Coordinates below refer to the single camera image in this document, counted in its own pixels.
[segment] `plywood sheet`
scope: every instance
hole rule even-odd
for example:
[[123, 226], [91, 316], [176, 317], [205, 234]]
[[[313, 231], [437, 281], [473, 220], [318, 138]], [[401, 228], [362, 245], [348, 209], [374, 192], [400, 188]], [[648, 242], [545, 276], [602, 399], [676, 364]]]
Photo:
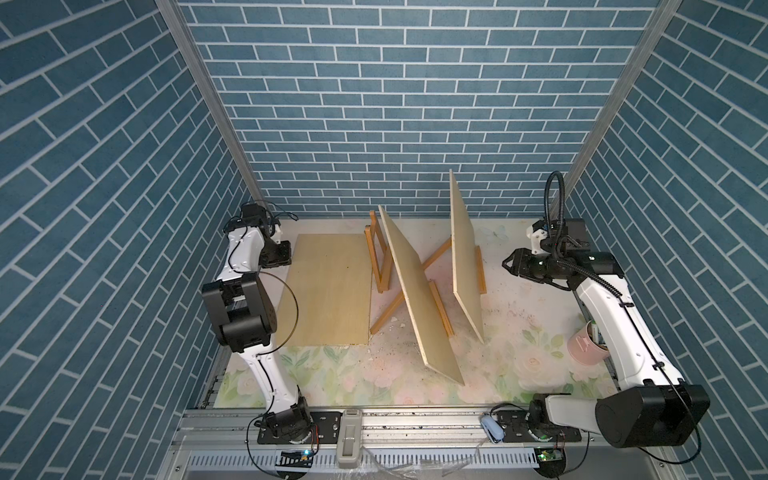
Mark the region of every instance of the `plywood sheet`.
[[435, 298], [429, 289], [429, 281], [424, 274], [419, 254], [389, 218], [384, 207], [379, 206], [379, 212], [400, 278], [400, 286], [411, 314], [422, 360], [430, 369], [464, 385], [462, 373], [458, 369], [458, 362], [451, 349], [448, 333], [445, 332], [442, 324]]
[[[364, 234], [300, 234], [286, 279], [299, 301], [299, 325], [287, 345], [367, 344], [371, 279]], [[295, 320], [296, 305], [286, 290], [277, 309], [278, 345]]]
[[482, 343], [482, 308], [475, 253], [475, 228], [469, 219], [462, 192], [451, 170], [451, 240], [453, 241], [453, 294]]

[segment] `pink container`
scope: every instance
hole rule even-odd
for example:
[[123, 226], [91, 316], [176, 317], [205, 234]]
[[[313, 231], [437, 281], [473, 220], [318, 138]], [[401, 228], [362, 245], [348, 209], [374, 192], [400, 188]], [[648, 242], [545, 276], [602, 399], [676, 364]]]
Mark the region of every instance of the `pink container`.
[[597, 365], [605, 360], [611, 353], [606, 349], [596, 345], [587, 333], [587, 325], [576, 332], [568, 340], [568, 352], [574, 357], [574, 360], [582, 365]]

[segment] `blue brick wallpaper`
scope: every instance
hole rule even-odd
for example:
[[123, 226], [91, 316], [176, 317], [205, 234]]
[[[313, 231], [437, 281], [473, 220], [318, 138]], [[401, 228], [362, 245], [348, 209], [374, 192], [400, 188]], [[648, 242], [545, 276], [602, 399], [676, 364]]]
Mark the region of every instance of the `blue brick wallpaper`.
[[768, 476], [766, 25], [768, 2], [684, 0], [568, 198], [710, 394], [692, 478]]
[[146, 478], [246, 196], [153, 0], [0, 2], [0, 478]]
[[181, 4], [271, 200], [442, 216], [452, 168], [472, 214], [530, 217], [657, 0]]

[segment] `table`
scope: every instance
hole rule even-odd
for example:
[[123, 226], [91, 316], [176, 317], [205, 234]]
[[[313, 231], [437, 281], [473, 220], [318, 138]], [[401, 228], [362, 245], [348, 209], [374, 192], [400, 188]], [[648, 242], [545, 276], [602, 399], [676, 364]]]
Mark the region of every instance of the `table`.
[[[568, 353], [565, 343], [584, 325], [573, 294], [517, 278], [501, 266], [515, 248], [530, 245], [525, 229], [534, 221], [472, 219], [488, 288], [482, 296], [485, 345], [478, 341], [453, 295], [450, 252], [426, 271], [427, 277], [437, 282], [455, 331], [451, 345], [464, 386], [424, 366], [403, 304], [366, 346], [284, 349], [283, 363], [307, 402], [313, 407], [527, 404], [536, 392], [571, 392], [591, 398], [616, 393], [603, 363], [583, 366]], [[449, 219], [395, 222], [422, 260], [451, 233]], [[299, 233], [362, 233], [367, 223], [364, 219], [284, 220], [283, 239], [295, 243]], [[269, 271], [285, 279], [288, 268]], [[389, 291], [379, 294], [372, 282], [370, 324], [400, 291], [397, 272], [392, 270]], [[282, 287], [266, 276], [263, 281], [278, 305]], [[256, 380], [240, 357], [232, 355], [214, 408], [264, 406]]]

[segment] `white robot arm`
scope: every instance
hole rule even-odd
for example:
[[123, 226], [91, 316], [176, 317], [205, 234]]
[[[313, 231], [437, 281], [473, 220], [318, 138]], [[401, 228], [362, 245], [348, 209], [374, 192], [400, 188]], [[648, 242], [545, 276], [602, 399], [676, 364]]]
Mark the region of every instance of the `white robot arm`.
[[[549, 186], [562, 175], [554, 172]], [[564, 211], [560, 192], [559, 211]], [[615, 447], [682, 445], [710, 405], [702, 386], [687, 383], [664, 355], [629, 293], [610, 253], [591, 251], [582, 219], [545, 219], [528, 229], [531, 249], [502, 262], [512, 275], [573, 292], [587, 321], [594, 320], [616, 368], [619, 393], [605, 399], [536, 395], [529, 425], [572, 426], [603, 435]], [[567, 286], [555, 282], [566, 280]]]
[[275, 345], [277, 315], [261, 283], [263, 268], [290, 265], [290, 243], [268, 210], [244, 204], [224, 228], [227, 261], [218, 278], [200, 289], [211, 328], [250, 368], [267, 401], [264, 424], [279, 438], [306, 440], [312, 418], [299, 386], [287, 374]]

